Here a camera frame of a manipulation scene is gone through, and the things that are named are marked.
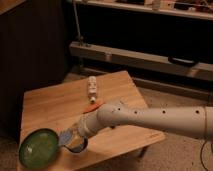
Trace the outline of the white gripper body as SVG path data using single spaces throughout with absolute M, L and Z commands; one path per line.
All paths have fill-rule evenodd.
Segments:
M 74 137 L 83 138 L 83 137 L 80 136 L 80 134 L 79 134 L 79 132 L 78 132 L 78 126 L 77 126 L 76 124 L 74 124 L 74 125 L 70 128 L 70 130 L 73 131 L 73 136 L 72 136 L 72 138 L 74 138 Z

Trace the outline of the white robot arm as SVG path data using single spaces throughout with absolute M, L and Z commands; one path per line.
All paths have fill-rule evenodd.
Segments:
M 74 153 L 87 147 L 88 139 L 106 127 L 133 125 L 213 141 L 213 107 L 130 108 L 122 103 L 105 103 L 84 114 L 71 127 L 67 147 Z

